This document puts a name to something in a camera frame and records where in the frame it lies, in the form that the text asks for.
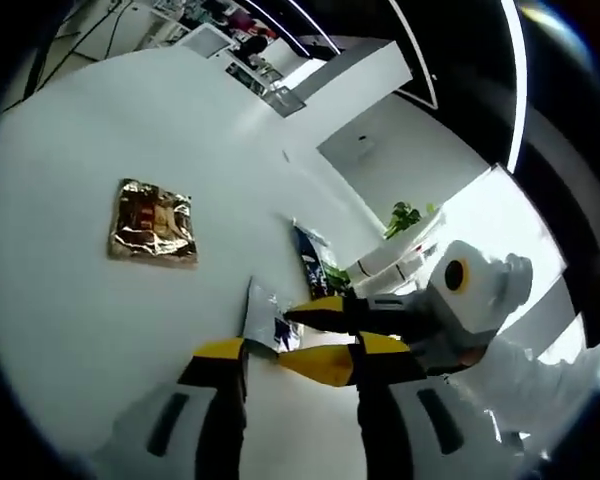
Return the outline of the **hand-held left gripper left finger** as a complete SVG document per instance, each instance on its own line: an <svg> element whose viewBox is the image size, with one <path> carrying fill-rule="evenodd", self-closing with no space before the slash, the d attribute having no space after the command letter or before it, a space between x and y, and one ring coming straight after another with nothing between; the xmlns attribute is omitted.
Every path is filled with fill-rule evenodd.
<svg viewBox="0 0 600 480"><path fill-rule="evenodd" d="M106 479L237 479L246 427L246 352L199 347L174 383L132 403L104 445Z"/></svg>

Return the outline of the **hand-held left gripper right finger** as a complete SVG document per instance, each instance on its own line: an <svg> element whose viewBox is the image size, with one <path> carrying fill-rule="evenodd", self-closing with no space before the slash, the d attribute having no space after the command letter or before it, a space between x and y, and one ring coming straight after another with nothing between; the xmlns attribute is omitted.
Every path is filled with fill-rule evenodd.
<svg viewBox="0 0 600 480"><path fill-rule="evenodd" d="M361 333L355 370L369 479L483 479L485 418L406 344Z"/></svg>

